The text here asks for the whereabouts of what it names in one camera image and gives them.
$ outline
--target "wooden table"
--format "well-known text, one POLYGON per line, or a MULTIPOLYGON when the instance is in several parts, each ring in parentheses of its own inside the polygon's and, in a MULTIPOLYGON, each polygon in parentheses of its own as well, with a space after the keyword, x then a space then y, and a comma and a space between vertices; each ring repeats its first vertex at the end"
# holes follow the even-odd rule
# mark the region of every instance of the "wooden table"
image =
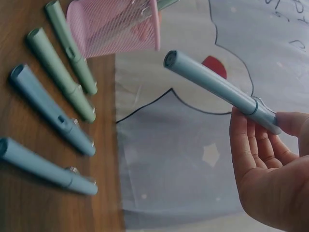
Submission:
MULTIPOLYGON (((80 118, 24 43, 25 35, 43 27, 68 70, 59 42, 43 11, 48 0, 0 3, 0 137, 11 137, 61 167, 75 166, 97 180, 94 197, 65 191, 6 162, 0 163, 0 232, 117 232, 123 230, 114 110, 114 56, 88 61, 98 80, 91 98, 97 119, 81 127, 95 141, 96 154, 79 154, 34 111, 7 82, 12 68, 27 63, 59 106, 80 118)), ((70 0, 61 0, 65 10, 70 0)))

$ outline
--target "finger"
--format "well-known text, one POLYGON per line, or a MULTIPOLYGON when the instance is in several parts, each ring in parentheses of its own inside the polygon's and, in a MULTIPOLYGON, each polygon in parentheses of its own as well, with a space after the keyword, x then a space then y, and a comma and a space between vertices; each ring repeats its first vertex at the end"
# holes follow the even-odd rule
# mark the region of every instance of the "finger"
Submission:
POLYGON ((298 137, 299 156, 309 154, 309 114, 293 112, 276 113, 278 125, 289 135, 298 137))
POLYGON ((241 179, 251 169, 256 168, 256 164, 250 151, 247 119, 234 107, 230 122, 230 143, 235 179, 239 186, 241 179))
POLYGON ((283 164, 286 165, 299 156, 293 152, 281 141, 279 136, 274 134, 268 134, 268 138, 272 144, 275 157, 283 164))
POLYGON ((255 122, 247 118, 247 132, 250 145, 251 154, 255 160, 255 164, 258 168, 267 169, 265 163, 259 158, 259 150, 257 147, 256 137, 255 137, 255 122))
POLYGON ((259 125, 255 126, 255 137, 259 150, 259 157, 268 168, 280 168, 282 163, 275 158, 272 144, 268 138, 267 130, 259 125))

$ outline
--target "pink pen holder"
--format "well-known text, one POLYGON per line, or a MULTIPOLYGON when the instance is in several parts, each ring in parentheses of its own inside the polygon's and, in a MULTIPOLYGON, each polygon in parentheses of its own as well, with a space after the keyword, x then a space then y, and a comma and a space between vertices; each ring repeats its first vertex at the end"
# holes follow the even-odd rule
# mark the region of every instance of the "pink pen holder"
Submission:
POLYGON ((85 58, 160 48, 156 0, 74 0, 67 23, 85 58))

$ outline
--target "black outline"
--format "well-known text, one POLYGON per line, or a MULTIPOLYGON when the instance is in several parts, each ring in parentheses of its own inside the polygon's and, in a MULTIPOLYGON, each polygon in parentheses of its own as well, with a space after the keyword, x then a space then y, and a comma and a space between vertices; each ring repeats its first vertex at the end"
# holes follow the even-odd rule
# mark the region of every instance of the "black outline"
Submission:
MULTIPOLYGON (((254 85, 253 85, 253 81, 252 81, 252 78, 251 78, 249 69, 248 69, 246 63, 245 63, 242 59, 240 59, 239 56, 237 56, 235 53, 231 52, 230 50, 226 49, 225 47, 220 46, 220 45, 217 44, 217 39, 218 39, 218 28, 217 28, 217 25, 216 25, 216 24, 214 23, 214 21, 212 20, 211 0, 208 0, 208 4, 209 4, 209 12, 210 12, 210 17, 211 17, 211 22, 214 24, 214 26, 215 26, 215 28, 216 28, 216 39, 215 39, 214 44, 215 44, 216 46, 218 46, 218 47, 220 47, 220 48, 222 48, 222 49, 224 49, 224 50, 230 52, 231 54, 233 54, 234 56, 236 56, 236 57, 244 64, 244 66, 246 67, 246 70, 247 70, 247 72, 248 72, 251 85, 252 85, 252 91, 251 91, 251 95, 250 95, 250 96, 252 97, 252 96, 253 96, 253 93, 254 93, 254 85)), ((141 109, 143 109, 143 108, 145 108, 145 107, 147 107, 147 106, 149 106, 149 105, 155 103, 156 101, 160 100, 160 99, 163 98, 165 95, 167 95, 169 92, 172 92, 172 93, 176 96, 176 98, 177 98, 180 102, 182 102, 184 105, 188 106, 188 107, 191 108, 191 109, 200 111, 200 112, 202 112, 202 113, 204 113, 204 114, 208 114, 208 115, 229 115, 229 114, 231 114, 231 112, 227 112, 227 113, 210 113, 210 112, 202 111, 202 110, 200 110, 200 109, 196 109, 196 108, 194 108, 194 107, 188 105, 187 103, 185 103, 185 102, 177 95, 177 93, 175 92, 175 90, 174 90, 173 88, 170 88, 168 91, 166 91, 164 94, 162 94, 162 95, 161 95, 159 98, 157 98, 156 100, 154 100, 154 101, 152 101, 152 102, 150 102, 150 103, 148 103, 148 104, 146 104, 146 105, 144 105, 144 106, 138 108, 137 110, 133 111, 131 114, 129 114, 128 116, 126 116, 126 117, 124 117, 124 118, 122 118, 122 119, 120 119, 119 121, 116 121, 116 124, 118 124, 119 122, 122 122, 122 121, 126 120, 126 119, 129 118, 129 117, 131 117, 131 116, 132 116, 133 114, 135 114, 137 111, 139 111, 139 110, 141 110, 141 109)))

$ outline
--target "green pen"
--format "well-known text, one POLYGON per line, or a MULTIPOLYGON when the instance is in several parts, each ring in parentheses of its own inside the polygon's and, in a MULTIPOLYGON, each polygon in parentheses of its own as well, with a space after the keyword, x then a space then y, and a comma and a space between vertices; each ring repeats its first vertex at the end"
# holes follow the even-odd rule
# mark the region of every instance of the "green pen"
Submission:
POLYGON ((95 94, 98 91, 97 83, 72 37, 59 1, 51 1, 45 9, 83 88, 87 93, 95 94))
POLYGON ((96 118, 95 109, 85 97, 81 86, 73 81, 43 28, 32 30, 27 35, 27 41, 76 111, 86 121, 93 122, 96 118))

